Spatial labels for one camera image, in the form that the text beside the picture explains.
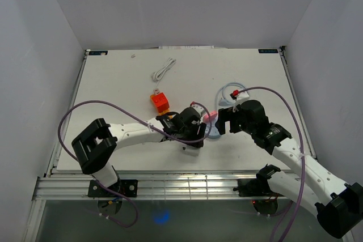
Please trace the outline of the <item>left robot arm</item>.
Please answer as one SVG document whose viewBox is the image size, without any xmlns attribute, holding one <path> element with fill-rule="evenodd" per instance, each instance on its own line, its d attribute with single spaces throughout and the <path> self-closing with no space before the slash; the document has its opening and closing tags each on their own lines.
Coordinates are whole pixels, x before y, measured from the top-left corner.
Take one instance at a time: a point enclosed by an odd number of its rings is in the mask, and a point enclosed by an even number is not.
<svg viewBox="0 0 363 242">
<path fill-rule="evenodd" d="M 167 114 L 146 121 L 146 124 L 108 124 L 98 118 L 89 124 L 71 143 L 82 173 L 98 180 L 107 196 L 120 191 L 119 177 L 109 159 L 114 151 L 142 143 L 171 141 L 173 137 L 195 148 L 204 145 L 206 110 L 192 105 L 170 117 Z"/>
</svg>

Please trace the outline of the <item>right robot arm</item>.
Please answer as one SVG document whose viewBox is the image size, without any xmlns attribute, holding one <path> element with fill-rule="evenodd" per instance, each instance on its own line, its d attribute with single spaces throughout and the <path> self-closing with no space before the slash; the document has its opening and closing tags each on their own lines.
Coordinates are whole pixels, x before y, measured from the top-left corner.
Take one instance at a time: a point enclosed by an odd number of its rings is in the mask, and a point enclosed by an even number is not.
<svg viewBox="0 0 363 242">
<path fill-rule="evenodd" d="M 216 128 L 225 134 L 245 132 L 254 143 L 287 165 L 301 180 L 296 181 L 275 165 L 266 165 L 255 179 L 238 186 L 239 191 L 269 195 L 282 194 L 316 216 L 320 226 L 341 239 L 362 221 L 362 186 L 348 184 L 320 165 L 309 154 L 301 153 L 296 140 L 281 125 L 269 121 L 257 100 L 236 107 L 220 109 Z"/>
</svg>

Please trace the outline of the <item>red cube socket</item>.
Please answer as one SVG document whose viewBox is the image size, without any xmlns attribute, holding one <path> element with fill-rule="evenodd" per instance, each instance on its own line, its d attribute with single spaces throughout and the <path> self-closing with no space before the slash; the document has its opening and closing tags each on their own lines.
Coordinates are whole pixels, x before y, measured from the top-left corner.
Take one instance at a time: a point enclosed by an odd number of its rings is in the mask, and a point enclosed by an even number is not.
<svg viewBox="0 0 363 242">
<path fill-rule="evenodd" d="M 169 111 L 169 101 L 163 92 L 152 94 L 150 100 L 159 114 Z"/>
</svg>

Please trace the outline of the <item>orange power strip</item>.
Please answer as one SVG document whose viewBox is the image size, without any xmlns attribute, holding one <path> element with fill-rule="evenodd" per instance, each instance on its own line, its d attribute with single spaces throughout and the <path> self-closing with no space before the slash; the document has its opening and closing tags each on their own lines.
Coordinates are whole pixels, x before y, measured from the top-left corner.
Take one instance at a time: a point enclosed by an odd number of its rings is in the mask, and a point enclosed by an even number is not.
<svg viewBox="0 0 363 242">
<path fill-rule="evenodd" d="M 164 114 L 167 114 L 167 113 L 170 113 L 170 110 L 169 109 L 166 109 L 165 111 L 159 113 L 159 115 L 161 116 L 161 115 L 164 115 Z"/>
</svg>

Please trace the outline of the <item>white charger adapter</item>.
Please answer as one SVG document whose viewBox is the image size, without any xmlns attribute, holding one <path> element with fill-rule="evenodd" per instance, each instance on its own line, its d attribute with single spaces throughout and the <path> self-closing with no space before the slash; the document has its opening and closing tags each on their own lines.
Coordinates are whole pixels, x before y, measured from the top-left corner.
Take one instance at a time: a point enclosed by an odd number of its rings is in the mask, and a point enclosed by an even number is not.
<svg viewBox="0 0 363 242">
<path fill-rule="evenodd" d="M 183 146 L 182 153 L 188 156 L 197 157 L 200 154 L 200 149 L 192 146 Z"/>
</svg>

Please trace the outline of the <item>light blue round socket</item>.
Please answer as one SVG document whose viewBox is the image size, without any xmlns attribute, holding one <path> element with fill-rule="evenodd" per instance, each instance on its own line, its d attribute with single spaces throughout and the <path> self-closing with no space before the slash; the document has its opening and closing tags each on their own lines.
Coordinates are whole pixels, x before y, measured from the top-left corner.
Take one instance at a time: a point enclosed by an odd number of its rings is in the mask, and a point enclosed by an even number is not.
<svg viewBox="0 0 363 242">
<path fill-rule="evenodd" d="M 216 121 L 216 118 L 211 120 L 206 119 L 204 121 L 204 123 L 206 124 L 205 134 L 208 133 L 208 138 L 210 139 L 218 139 L 221 136 L 218 129 L 216 128 Z"/>
</svg>

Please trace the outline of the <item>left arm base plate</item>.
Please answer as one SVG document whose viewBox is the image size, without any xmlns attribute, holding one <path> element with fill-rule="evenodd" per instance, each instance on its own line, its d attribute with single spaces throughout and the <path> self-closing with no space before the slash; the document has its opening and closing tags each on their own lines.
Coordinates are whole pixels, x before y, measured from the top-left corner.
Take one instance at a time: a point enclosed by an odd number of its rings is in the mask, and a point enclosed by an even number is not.
<svg viewBox="0 0 363 242">
<path fill-rule="evenodd" d="M 108 189 L 118 192 L 126 197 L 136 197 L 138 191 L 138 180 L 119 180 Z M 91 198 L 117 197 L 114 193 L 103 189 L 95 180 L 90 181 L 87 196 Z"/>
</svg>

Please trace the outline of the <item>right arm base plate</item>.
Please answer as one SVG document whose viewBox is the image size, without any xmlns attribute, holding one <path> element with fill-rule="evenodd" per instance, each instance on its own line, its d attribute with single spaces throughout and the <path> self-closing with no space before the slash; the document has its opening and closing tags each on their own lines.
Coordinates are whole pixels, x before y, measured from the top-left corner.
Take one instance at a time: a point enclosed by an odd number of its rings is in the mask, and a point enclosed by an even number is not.
<svg viewBox="0 0 363 242">
<path fill-rule="evenodd" d="M 273 192 L 266 180 L 254 179 L 237 179 L 237 186 L 233 188 L 234 192 L 240 197 L 274 197 L 278 193 Z"/>
</svg>

